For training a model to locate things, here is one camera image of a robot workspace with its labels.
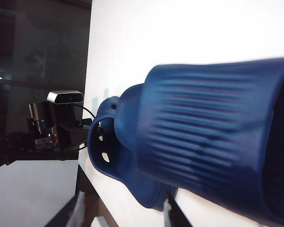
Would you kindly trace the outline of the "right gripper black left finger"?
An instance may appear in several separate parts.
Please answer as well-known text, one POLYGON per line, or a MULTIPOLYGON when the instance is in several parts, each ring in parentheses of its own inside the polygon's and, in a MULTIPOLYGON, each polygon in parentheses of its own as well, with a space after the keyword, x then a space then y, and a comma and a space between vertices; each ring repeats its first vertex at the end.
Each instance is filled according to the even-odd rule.
POLYGON ((81 227, 84 222, 85 193, 78 191, 45 225, 46 227, 81 227))

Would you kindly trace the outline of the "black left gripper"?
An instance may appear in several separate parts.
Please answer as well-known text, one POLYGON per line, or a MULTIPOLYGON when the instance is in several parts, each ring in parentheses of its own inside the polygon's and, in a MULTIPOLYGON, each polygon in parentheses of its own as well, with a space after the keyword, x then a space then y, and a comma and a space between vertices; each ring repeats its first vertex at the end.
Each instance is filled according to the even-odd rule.
POLYGON ((27 124, 35 146, 73 149, 87 143, 89 130, 74 126, 76 118, 71 105, 43 101, 28 107, 30 118, 27 124))

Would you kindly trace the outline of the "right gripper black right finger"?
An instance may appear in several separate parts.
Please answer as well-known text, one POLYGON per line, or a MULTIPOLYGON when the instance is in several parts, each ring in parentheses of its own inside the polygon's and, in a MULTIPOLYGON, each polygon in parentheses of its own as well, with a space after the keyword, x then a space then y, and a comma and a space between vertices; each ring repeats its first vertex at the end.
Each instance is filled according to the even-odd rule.
POLYGON ((164 226, 187 227, 188 220, 169 192, 165 194, 164 226))

